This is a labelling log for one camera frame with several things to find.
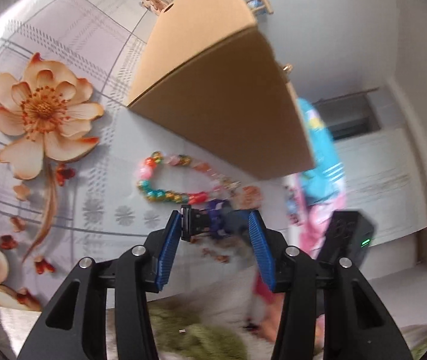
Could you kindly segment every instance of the orange bead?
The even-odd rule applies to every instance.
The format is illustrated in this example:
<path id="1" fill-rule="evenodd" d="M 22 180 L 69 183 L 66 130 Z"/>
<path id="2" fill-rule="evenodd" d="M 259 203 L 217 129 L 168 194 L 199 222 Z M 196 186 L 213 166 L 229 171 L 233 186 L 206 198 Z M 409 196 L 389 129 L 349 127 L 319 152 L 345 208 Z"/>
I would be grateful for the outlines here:
<path id="1" fill-rule="evenodd" d="M 152 169 L 155 169 L 155 167 L 157 166 L 155 160 L 152 157 L 149 157 L 145 160 L 145 165 Z"/>

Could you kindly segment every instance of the table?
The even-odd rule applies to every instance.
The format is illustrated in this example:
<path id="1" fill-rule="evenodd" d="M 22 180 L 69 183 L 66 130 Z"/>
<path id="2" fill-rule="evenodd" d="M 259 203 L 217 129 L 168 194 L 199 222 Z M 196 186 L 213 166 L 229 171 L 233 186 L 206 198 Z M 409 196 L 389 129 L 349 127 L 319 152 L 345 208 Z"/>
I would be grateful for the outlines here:
<path id="1" fill-rule="evenodd" d="M 15 292 L 26 288 L 41 305 L 54 294 L 71 268 L 84 256 L 97 261 L 113 259 L 135 244 L 143 243 L 152 230 L 162 228 L 172 203 L 150 203 L 136 189 L 135 170 L 153 151 L 187 154 L 209 162 L 219 172 L 262 190 L 262 215 L 270 228 L 288 228 L 284 187 L 281 180 L 258 182 L 239 169 L 214 157 L 121 105 L 135 76 L 135 69 L 157 20 L 158 1 L 143 0 L 21 0 L 0 17 L 0 73 L 16 79 L 35 53 L 45 60 L 65 64 L 94 87 L 91 101 L 105 113 L 92 122 L 87 136 L 99 137 L 97 147 L 77 162 L 68 164 L 75 176 L 56 186 L 58 210 L 47 237 L 22 263 L 41 226 L 46 192 L 46 173 L 25 181 L 31 190 L 19 201 L 13 186 L 19 180 L 7 163 L 0 163 L 0 245 L 11 238 L 18 244 L 2 250 L 9 273 L 2 282 Z M 14 139 L 0 132 L 0 150 Z M 165 169 L 157 184 L 177 191 L 201 191 L 208 179 L 196 172 Z M 25 230 L 15 232 L 21 218 Z M 226 250 L 230 263 L 202 257 L 202 246 L 182 242 L 170 283 L 160 296 L 214 283 L 252 263 L 235 250 Z M 55 269 L 35 260 L 42 256 Z M 12 307 L 24 307 L 13 304 Z"/>

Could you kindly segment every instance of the brown box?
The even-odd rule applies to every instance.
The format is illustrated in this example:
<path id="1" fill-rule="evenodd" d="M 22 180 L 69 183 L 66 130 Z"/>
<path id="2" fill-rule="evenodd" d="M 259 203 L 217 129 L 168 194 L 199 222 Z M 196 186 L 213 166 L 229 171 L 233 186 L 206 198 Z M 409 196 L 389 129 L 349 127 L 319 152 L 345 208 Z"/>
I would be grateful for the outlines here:
<path id="1" fill-rule="evenodd" d="M 125 105 L 271 179 L 313 168 L 287 83 L 244 0 L 175 0 L 158 18 Z"/>

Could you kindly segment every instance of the metal screw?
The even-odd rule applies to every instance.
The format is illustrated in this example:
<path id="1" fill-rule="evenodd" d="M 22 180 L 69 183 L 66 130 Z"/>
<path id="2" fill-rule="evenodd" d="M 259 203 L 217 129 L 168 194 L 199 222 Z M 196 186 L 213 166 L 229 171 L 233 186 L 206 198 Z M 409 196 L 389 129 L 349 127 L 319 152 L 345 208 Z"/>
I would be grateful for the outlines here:
<path id="1" fill-rule="evenodd" d="M 352 262 L 350 261 L 350 259 L 347 259 L 346 257 L 342 257 L 339 260 L 340 266 L 342 266 L 343 268 L 350 268 L 352 266 Z"/>
<path id="2" fill-rule="evenodd" d="M 92 265 L 92 259 L 90 257 L 84 257 L 79 261 L 79 266 L 81 268 L 88 268 Z"/>
<path id="3" fill-rule="evenodd" d="M 290 257 L 297 257 L 300 254 L 300 250 L 298 247 L 295 246 L 289 246 L 287 249 L 285 249 L 285 253 L 287 253 Z"/>
<path id="4" fill-rule="evenodd" d="M 132 248 L 132 254 L 134 256 L 142 256 L 147 249 L 143 245 L 137 245 Z"/>

